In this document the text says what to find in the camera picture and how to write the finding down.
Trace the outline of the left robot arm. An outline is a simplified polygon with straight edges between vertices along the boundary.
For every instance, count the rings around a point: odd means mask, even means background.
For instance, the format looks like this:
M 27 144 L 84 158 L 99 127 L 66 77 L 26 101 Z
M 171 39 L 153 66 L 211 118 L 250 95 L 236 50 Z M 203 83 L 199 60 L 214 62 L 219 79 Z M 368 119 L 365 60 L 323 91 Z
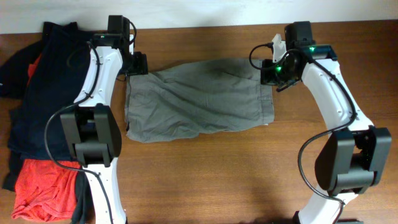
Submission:
M 124 16 L 108 17 L 108 30 L 89 40 L 90 64 L 84 84 L 60 120 L 72 157 L 87 176 L 96 223 L 127 223 L 119 195 L 117 164 L 122 139 L 111 111 L 116 79 L 146 75 L 147 57 L 134 50 L 135 25 Z

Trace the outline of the grey shorts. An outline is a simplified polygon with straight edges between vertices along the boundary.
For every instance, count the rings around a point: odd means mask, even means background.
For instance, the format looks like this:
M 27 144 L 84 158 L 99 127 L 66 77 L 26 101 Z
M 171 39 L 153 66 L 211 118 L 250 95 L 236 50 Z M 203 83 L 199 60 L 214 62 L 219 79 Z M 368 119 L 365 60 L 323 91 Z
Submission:
M 129 139 L 152 143 L 236 132 L 274 121 L 272 88 L 261 85 L 260 60 L 185 63 L 127 81 Z

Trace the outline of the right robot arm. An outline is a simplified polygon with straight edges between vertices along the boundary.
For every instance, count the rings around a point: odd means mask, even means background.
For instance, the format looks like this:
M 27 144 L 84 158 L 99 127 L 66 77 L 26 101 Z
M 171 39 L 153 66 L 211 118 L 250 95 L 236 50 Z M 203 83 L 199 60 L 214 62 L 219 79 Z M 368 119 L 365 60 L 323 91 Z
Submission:
M 285 26 L 284 34 L 277 34 L 266 47 L 273 58 L 260 67 L 261 83 L 281 92 L 302 82 L 326 124 L 326 131 L 306 140 L 299 149 L 300 176 L 313 195 L 292 221 L 340 223 L 345 206 L 380 183 L 392 136 L 362 112 L 343 79 L 335 51 L 315 42 L 309 21 Z M 302 156 L 310 143 L 324 136 L 328 140 L 315 160 L 317 185 L 312 185 L 303 171 Z

